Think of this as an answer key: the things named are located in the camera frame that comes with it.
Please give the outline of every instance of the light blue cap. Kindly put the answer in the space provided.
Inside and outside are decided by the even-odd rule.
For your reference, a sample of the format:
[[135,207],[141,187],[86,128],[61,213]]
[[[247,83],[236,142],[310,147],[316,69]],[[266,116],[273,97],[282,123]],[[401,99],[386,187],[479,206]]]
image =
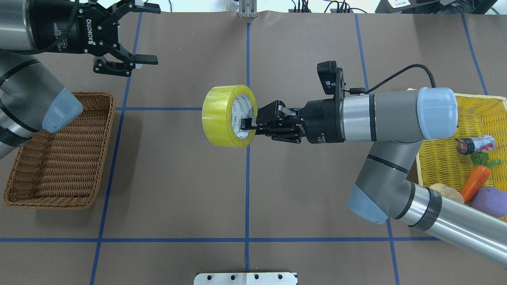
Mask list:
[[417,116],[426,139],[451,137],[458,124],[458,103],[454,92],[449,88],[421,88],[417,97]]
[[356,215],[372,223],[382,225],[387,220],[387,215],[384,211],[382,211],[356,184],[354,184],[352,188],[347,206],[352,212],[356,213]]
[[49,106],[42,121],[42,128],[55,133],[77,118],[81,112],[83,112],[83,105],[69,89],[63,88]]

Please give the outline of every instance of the blue line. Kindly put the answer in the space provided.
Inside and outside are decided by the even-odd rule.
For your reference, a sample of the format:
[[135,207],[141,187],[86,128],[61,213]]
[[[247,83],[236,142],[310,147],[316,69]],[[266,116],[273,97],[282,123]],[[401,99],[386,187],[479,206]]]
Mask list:
[[368,85],[368,75],[366,74],[366,64],[365,64],[365,55],[363,53],[363,41],[361,40],[361,29],[359,28],[359,18],[357,14],[355,16],[355,29],[357,30],[357,40],[359,41],[359,54],[361,55],[361,64],[363,65],[363,77],[365,78],[365,88],[368,90],[370,86]]
[[[135,54],[135,50],[137,48],[137,40],[139,39],[139,30],[141,29],[141,20],[142,20],[142,13],[139,13],[139,19],[137,20],[137,30],[135,32],[134,47],[132,48],[132,54]],[[131,79],[131,77],[129,77],[127,79],[127,84],[125,86],[125,95],[123,96],[123,103],[122,103],[123,109],[127,105],[128,91],[130,88],[130,79]],[[111,170],[109,173],[109,181],[107,182],[107,191],[105,193],[104,208],[102,209],[102,218],[100,220],[100,229],[98,232],[97,247],[95,249],[95,258],[93,259],[93,267],[92,267],[92,274],[90,277],[90,285],[93,285],[95,283],[95,273],[97,272],[97,265],[98,265],[98,258],[100,255],[101,240],[102,240],[102,236],[104,234],[105,217],[107,216],[107,207],[109,205],[109,196],[111,193],[111,186],[113,184],[113,176],[115,173],[116,158],[118,157],[118,147],[120,145],[120,137],[122,134],[124,117],[125,117],[125,110],[122,110],[121,115],[120,115],[120,122],[118,124],[118,132],[116,135],[115,150],[113,152],[113,161],[111,163]]]
[[245,242],[242,237],[224,238],[103,238],[102,242],[163,242],[163,243],[202,243],[202,242]]
[[117,107],[117,111],[202,111],[202,107]]
[[[368,242],[391,241],[388,237],[218,237],[218,238],[53,238],[53,237],[4,237],[0,242],[163,242],[163,243],[201,243],[201,242]],[[392,241],[440,241],[436,237],[393,237]]]
[[97,242],[98,238],[5,237],[0,242]]
[[479,80],[481,81],[482,89],[484,90],[484,94],[488,95],[488,89],[486,89],[486,83],[484,83],[484,79],[482,78],[481,69],[479,68],[479,64],[477,63],[477,59],[475,57],[474,47],[472,46],[470,34],[468,33],[468,26],[466,25],[465,15],[463,13],[461,13],[461,20],[463,21],[463,27],[465,28],[466,39],[468,40],[468,47],[470,48],[470,52],[472,53],[472,59],[474,60],[474,64],[476,65],[477,74],[479,75]]
[[396,252],[394,251],[394,241],[392,239],[391,218],[387,219],[387,232],[389,233],[389,245],[391,247],[391,258],[392,258],[392,268],[394,270],[394,280],[396,282],[396,285],[400,285],[400,276],[398,274],[398,263],[396,262]]
[[[250,87],[250,25],[246,24],[246,85]],[[245,272],[250,269],[250,146],[246,147],[245,171]]]

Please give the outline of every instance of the carrot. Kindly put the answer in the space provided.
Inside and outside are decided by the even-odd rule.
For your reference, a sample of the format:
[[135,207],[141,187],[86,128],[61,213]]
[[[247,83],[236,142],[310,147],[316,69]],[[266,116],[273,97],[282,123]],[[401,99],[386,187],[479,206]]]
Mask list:
[[483,152],[472,154],[471,158],[474,167],[470,171],[463,189],[461,189],[461,195],[463,196],[465,203],[468,203],[477,194],[477,191],[482,187],[482,185],[488,180],[491,175],[490,168],[502,163],[499,159],[489,161],[489,155]]

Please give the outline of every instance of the white bracket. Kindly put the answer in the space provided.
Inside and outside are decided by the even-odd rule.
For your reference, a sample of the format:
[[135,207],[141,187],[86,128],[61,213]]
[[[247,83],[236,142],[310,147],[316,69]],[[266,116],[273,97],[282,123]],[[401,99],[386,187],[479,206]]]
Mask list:
[[298,274],[290,272],[263,273],[201,273],[194,285],[298,285]]
[[257,0],[239,0],[240,18],[257,18]]

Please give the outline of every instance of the yellow tape roll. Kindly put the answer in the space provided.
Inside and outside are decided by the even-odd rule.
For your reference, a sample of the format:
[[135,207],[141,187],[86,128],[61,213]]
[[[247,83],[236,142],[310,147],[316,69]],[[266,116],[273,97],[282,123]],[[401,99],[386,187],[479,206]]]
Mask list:
[[202,106],[202,127],[215,146],[245,148],[255,130],[243,131],[241,119],[257,115],[254,94],[245,85],[213,87]]

